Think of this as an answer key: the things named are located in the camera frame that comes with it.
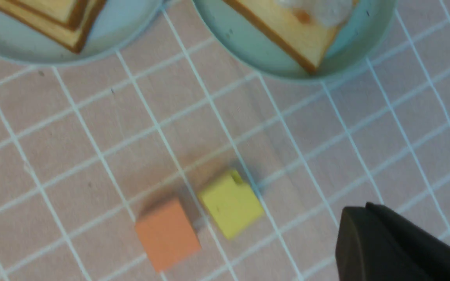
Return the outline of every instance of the plate rim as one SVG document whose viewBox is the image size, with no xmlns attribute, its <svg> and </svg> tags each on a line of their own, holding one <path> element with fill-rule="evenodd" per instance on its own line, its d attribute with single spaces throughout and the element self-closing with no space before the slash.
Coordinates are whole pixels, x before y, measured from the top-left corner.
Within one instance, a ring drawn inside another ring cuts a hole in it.
<svg viewBox="0 0 450 281">
<path fill-rule="evenodd" d="M 250 64 L 249 62 L 244 61 L 243 59 L 241 59 L 240 57 L 238 57 L 234 52 L 232 52 L 216 35 L 215 32 L 209 27 L 209 25 L 207 24 L 207 22 L 204 20 L 204 18 L 202 17 L 202 14 L 200 12 L 200 9 L 198 8 L 198 5 L 196 4 L 197 1 L 202 1 L 202 0 L 192 0 L 192 4 L 193 7 L 195 9 L 195 11 L 197 12 L 197 14 L 199 15 L 199 18 L 201 20 L 201 22 L 206 26 L 207 30 L 213 35 L 214 39 L 216 39 L 216 41 L 225 49 L 227 50 L 227 52 L 232 55 L 234 57 L 234 59 L 237 59 L 239 62 L 245 64 L 246 66 L 254 69 L 255 71 L 258 71 L 259 73 L 261 73 L 262 75 L 266 75 L 269 78 L 275 78 L 277 80 L 281 80 L 284 82 L 294 82 L 294 83 L 298 83 L 298 84 L 307 84 L 307 83 L 316 83 L 316 82 L 321 82 L 321 81 L 325 81 L 325 80 L 336 80 L 340 77 L 343 77 L 345 74 L 349 73 L 350 71 L 354 70 L 357 68 L 357 66 L 359 66 L 360 64 L 362 64 L 362 62 L 364 60 L 366 60 L 367 57 L 369 57 L 370 55 L 372 55 L 373 53 L 375 53 L 377 51 L 377 49 L 382 45 L 382 43 L 385 41 L 385 39 L 388 37 L 388 35 L 390 34 L 390 30 L 391 27 L 393 26 L 393 19 L 394 16 L 392 15 L 392 17 L 390 18 L 388 24 L 386 25 L 386 28 L 384 29 L 383 34 L 381 35 L 380 39 L 377 40 L 377 43 L 372 46 L 369 51 L 367 52 L 367 55 L 365 57 L 362 57 L 358 60 L 356 60 L 353 64 L 351 64 L 350 66 L 348 66 L 347 68 L 340 70 L 340 71 L 336 71 L 335 73 L 331 73 L 329 75 L 325 75 L 325 76 L 311 76 L 308 75 L 306 77 L 303 78 L 289 78 L 289 77 L 285 77 L 285 76 L 280 76 L 280 75 L 275 75 L 273 73 L 264 71 L 261 68 L 258 68 L 257 66 L 254 66 L 252 64 Z M 395 11 L 397 10 L 397 6 L 398 6 L 398 0 L 391 0 L 394 1 L 393 3 L 393 7 L 392 7 L 392 13 L 395 14 Z"/>
<path fill-rule="evenodd" d="M 32 66 L 38 66 L 38 67 L 49 67 L 49 66 L 60 66 L 60 67 L 68 67 L 68 66 L 79 66 L 83 64 L 89 64 L 90 62 L 95 62 L 97 60 L 105 59 L 106 57 L 112 55 L 113 53 L 117 52 L 118 50 L 121 50 L 122 48 L 126 47 L 128 44 L 130 44 L 132 41 L 134 41 L 136 38 L 140 36 L 153 22 L 154 18 L 157 16 L 157 14 L 161 11 L 161 8 L 163 7 L 164 0 L 151 0 L 154 2 L 153 9 L 150 11 L 148 16 L 146 17 L 145 21 L 135 30 L 133 33 L 131 33 L 129 36 L 125 37 L 122 41 L 118 42 L 114 46 L 101 51 L 100 53 L 90 55 L 88 57 L 83 57 L 76 60 L 68 60 L 67 62 L 29 62 L 26 60 L 20 60 L 20 59 L 13 59 L 10 57 L 5 57 L 4 55 L 0 55 L 1 60 L 5 60 L 7 62 L 12 62 L 14 64 L 25 64 L 25 65 L 32 65 Z"/>
</svg>

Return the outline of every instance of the bread crust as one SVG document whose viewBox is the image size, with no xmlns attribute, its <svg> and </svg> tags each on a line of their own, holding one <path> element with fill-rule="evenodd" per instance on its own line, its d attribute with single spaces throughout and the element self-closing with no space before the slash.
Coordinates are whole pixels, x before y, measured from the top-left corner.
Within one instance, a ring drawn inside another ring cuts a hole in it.
<svg viewBox="0 0 450 281">
<path fill-rule="evenodd" d="M 268 25 L 266 25 L 260 18 L 258 18 L 254 12 L 249 10 L 246 6 L 244 6 L 242 3 L 238 2 L 237 0 L 223 0 L 227 5 L 229 5 L 232 9 L 237 11 L 239 14 L 244 16 L 246 20 L 248 20 L 252 25 L 254 25 L 258 30 L 260 30 L 265 36 L 268 37 L 272 42 L 277 44 L 284 52 L 286 52 L 292 59 L 294 59 L 306 72 L 309 74 L 316 74 L 318 66 L 315 66 L 312 62 L 307 60 L 303 55 L 298 53 L 297 50 L 295 50 L 291 45 L 289 45 L 282 37 L 277 34 L 274 30 L 272 30 Z M 359 0 L 354 0 L 354 7 L 355 5 L 359 3 Z M 332 43 L 336 39 L 336 36 L 338 36 L 339 31 L 341 30 L 341 27 L 344 25 L 340 25 L 336 32 L 334 33 L 333 38 L 327 46 L 325 46 L 325 50 L 323 52 L 323 57 L 327 53 L 327 50 L 331 47 Z"/>
<path fill-rule="evenodd" d="M 49 39 L 57 42 L 58 44 L 64 46 L 67 50 L 70 50 L 72 53 L 79 54 L 81 50 L 84 48 L 84 45 L 86 44 L 86 40 L 88 39 L 89 32 L 91 31 L 91 28 L 93 27 L 93 24 L 96 21 L 96 18 L 104 8 L 105 2 L 107 0 L 98 0 L 96 2 L 96 5 L 93 7 L 93 9 L 90 12 L 89 18 L 87 22 L 84 24 L 84 28 L 82 29 L 82 32 L 80 34 L 79 40 L 74 44 L 74 46 L 69 46 L 64 42 L 59 41 L 58 39 L 54 38 L 51 34 L 46 34 L 42 30 L 40 30 L 38 27 L 31 25 L 28 23 L 24 18 L 20 18 L 13 13 L 6 11 L 2 8 L 0 8 L 0 12 L 7 14 L 8 16 L 11 16 L 17 21 L 20 21 L 24 25 L 27 25 L 28 27 L 32 28 L 33 30 L 36 30 L 37 32 L 43 34 L 44 36 L 48 37 Z"/>
<path fill-rule="evenodd" d="M 63 23 L 37 9 L 34 9 L 29 5 L 26 5 L 25 3 L 20 2 L 19 0 L 7 0 L 7 1 L 21 8 L 24 8 L 27 11 L 31 11 L 32 13 L 37 14 L 42 18 L 46 18 L 48 21 L 51 21 L 52 23 L 60 25 L 61 27 L 65 27 L 68 30 L 77 30 L 77 28 L 81 24 L 82 17 L 84 15 L 84 10 L 86 9 L 86 4 L 88 3 L 88 0 L 78 0 L 76 5 L 74 6 L 74 9 L 70 13 L 68 21 L 66 23 Z"/>
</svg>

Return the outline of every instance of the plate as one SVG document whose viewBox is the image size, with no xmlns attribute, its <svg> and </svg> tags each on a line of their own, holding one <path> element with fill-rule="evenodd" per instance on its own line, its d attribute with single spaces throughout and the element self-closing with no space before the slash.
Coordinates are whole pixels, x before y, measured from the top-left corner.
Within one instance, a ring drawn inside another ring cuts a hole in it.
<svg viewBox="0 0 450 281">
<path fill-rule="evenodd" d="M 0 12 L 0 59 L 43 66 L 102 59 L 137 38 L 157 15 L 162 1 L 107 0 L 79 55 Z"/>
<path fill-rule="evenodd" d="M 234 57 L 269 76 L 307 81 L 342 75 L 364 60 L 388 34 L 397 0 L 361 0 L 315 75 L 304 71 L 222 0 L 193 3 L 211 33 Z"/>
</svg>

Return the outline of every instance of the sandwich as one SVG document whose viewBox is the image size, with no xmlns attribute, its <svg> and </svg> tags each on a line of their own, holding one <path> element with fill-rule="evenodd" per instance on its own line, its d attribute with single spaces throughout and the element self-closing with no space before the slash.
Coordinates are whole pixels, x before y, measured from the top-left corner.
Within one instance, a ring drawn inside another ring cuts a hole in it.
<svg viewBox="0 0 450 281">
<path fill-rule="evenodd" d="M 308 73 L 316 73 L 341 25 L 329 27 L 277 0 L 223 0 Z M 353 0 L 354 6 L 359 0 Z"/>
<path fill-rule="evenodd" d="M 8 0 L 70 30 L 82 21 L 87 0 Z"/>
<path fill-rule="evenodd" d="M 106 0 L 79 0 L 86 2 L 84 14 L 77 29 L 70 30 L 69 28 L 56 24 L 54 21 L 50 21 L 40 14 L 36 14 L 33 10 L 26 9 L 22 5 L 16 4 L 14 1 L 15 0 L 0 0 L 0 11 L 25 25 L 28 25 L 53 41 L 56 41 L 73 53 L 80 53 L 83 49 L 88 34 L 106 2 Z M 39 0 L 25 1 L 29 3 L 39 2 Z"/>
</svg>

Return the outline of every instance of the cube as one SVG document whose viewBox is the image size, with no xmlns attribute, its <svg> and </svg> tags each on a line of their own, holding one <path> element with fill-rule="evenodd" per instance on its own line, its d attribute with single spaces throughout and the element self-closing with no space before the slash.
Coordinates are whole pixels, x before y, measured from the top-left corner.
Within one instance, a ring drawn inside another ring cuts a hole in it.
<svg viewBox="0 0 450 281">
<path fill-rule="evenodd" d="M 264 215 L 255 193 L 236 170 L 220 176 L 198 197 L 228 240 Z"/>
<path fill-rule="evenodd" d="M 156 272 L 169 269 L 201 249 L 178 198 L 143 216 L 135 230 Z"/>
</svg>

